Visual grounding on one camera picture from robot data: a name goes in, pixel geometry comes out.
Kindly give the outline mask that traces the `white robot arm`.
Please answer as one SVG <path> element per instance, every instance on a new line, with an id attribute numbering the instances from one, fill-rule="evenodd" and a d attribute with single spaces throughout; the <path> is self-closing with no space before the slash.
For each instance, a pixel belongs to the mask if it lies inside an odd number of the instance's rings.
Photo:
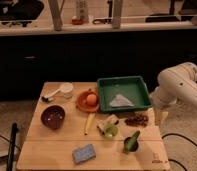
<path id="1" fill-rule="evenodd" d="M 151 93 L 155 123 L 160 126 L 168 116 L 167 108 L 178 100 L 197 110 L 197 65 L 184 62 L 162 70 L 157 76 L 158 86 Z"/>

